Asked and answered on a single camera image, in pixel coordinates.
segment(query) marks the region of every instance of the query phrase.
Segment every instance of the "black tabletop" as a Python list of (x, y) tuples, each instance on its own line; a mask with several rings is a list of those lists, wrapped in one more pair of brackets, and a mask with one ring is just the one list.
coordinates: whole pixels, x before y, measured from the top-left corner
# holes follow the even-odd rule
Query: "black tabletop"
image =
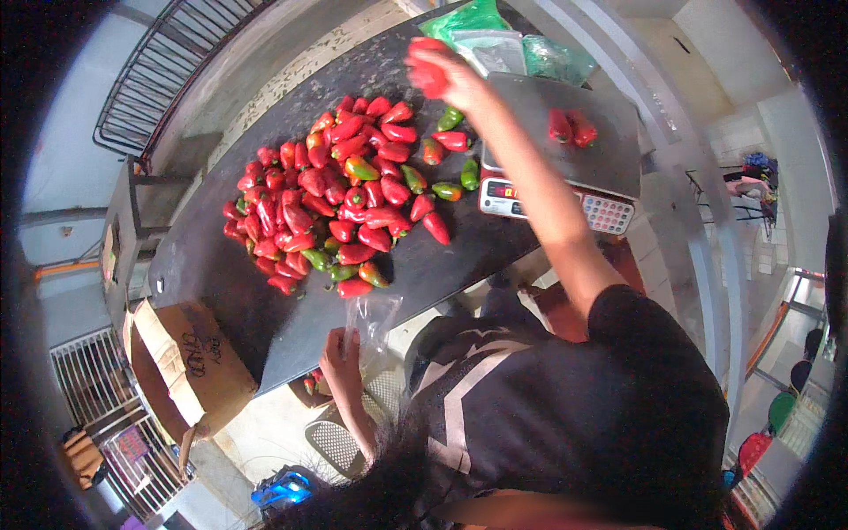
[[(345, 94), (384, 95), (393, 102), (404, 99), (416, 112), (414, 125), (419, 134), (435, 131), (444, 103), (426, 100), (410, 86), (402, 59), (409, 40), (421, 35), (417, 26), (422, 21), (455, 7), (437, 9), (372, 37), (295, 87), (232, 145), (159, 245), (148, 275), (154, 303), (164, 307), (199, 300), (209, 307), (260, 383), (257, 395), (318, 365), (327, 331), (345, 324), (345, 301), (323, 289), (329, 276), (316, 271), (303, 285), (306, 295), (300, 300), (268, 286), (244, 248), (221, 232), (222, 204), (237, 196), (236, 182), (244, 166), (256, 158), (257, 148), (302, 140), (317, 117), (333, 109)], [(509, 6), (499, 3), (499, 10), (516, 30), (538, 33)], [(465, 159), (462, 153), (452, 153), (432, 168), (416, 153), (409, 163), (432, 184), (458, 182)], [(526, 221), (484, 215), (477, 209), (477, 199), (477, 192), (472, 192), (457, 203), (438, 201), (438, 211), (452, 235), (449, 246), (437, 243), (419, 224), (391, 254), (378, 259), (393, 280), (391, 287), (380, 292), (404, 297), (398, 324), (538, 247)], [(165, 290), (157, 293), (160, 278)]]

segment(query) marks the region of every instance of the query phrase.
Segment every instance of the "person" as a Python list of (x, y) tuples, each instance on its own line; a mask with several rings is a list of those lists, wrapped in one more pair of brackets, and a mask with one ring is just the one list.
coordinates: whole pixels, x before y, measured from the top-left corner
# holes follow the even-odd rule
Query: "person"
[(591, 522), (559, 527), (717, 527), (728, 407), (700, 352), (606, 261), (563, 176), (485, 80), (452, 53), (411, 53), (443, 71), (442, 99), (503, 166), (589, 341), (498, 308), (434, 319), (406, 355), (405, 411), (375, 432), (358, 340), (343, 352), (343, 330), (330, 331), (321, 369), (370, 467), (269, 527), (451, 528), (432, 513), (443, 503), (517, 492), (594, 507)]

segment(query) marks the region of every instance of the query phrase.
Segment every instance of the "black t-shirt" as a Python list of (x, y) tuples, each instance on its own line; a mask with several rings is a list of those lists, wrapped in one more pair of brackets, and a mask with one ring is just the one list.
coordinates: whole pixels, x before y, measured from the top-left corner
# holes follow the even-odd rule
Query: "black t-shirt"
[[(570, 494), (665, 527), (707, 527), (728, 407), (678, 323), (630, 287), (589, 312), (589, 341), (492, 319), (440, 318), (408, 354), (437, 461), (435, 505), (490, 488)], [(431, 516), (423, 527), (449, 527)]]

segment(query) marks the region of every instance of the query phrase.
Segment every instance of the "clear plastic bag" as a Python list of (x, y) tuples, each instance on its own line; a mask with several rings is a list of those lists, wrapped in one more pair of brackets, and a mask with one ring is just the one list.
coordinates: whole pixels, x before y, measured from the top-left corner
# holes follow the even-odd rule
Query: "clear plastic bag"
[(451, 31), (456, 52), (483, 77), (489, 72), (527, 75), (522, 34), (511, 30)]
[(525, 35), (522, 42), (527, 75), (583, 86), (598, 67), (594, 58), (583, 50), (560, 46), (546, 36)]
[(360, 332), (360, 372), (375, 376), (386, 365), (388, 333), (404, 297), (369, 293), (348, 300), (348, 323), (344, 330), (344, 350), (354, 339), (354, 330)]
[(512, 26), (500, 16), (494, 0), (473, 0), (448, 14), (418, 26), (426, 36), (446, 42), (456, 48), (450, 35), (455, 30), (511, 30)]

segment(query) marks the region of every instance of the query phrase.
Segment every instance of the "hand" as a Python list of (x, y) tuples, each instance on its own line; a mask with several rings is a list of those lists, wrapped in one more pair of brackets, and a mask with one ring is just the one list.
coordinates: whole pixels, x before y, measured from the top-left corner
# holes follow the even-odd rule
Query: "hand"
[(336, 406), (350, 410), (362, 406), (362, 375), (360, 374), (360, 334), (354, 331), (350, 348), (342, 353), (344, 328), (337, 327), (326, 335), (324, 354), (318, 366), (330, 386)]
[[(413, 37), (412, 41), (421, 38), (423, 37)], [(456, 53), (413, 49), (410, 57), (441, 69), (448, 82), (441, 98), (464, 113), (471, 112), (481, 99), (489, 94), (489, 87), (483, 78)]]

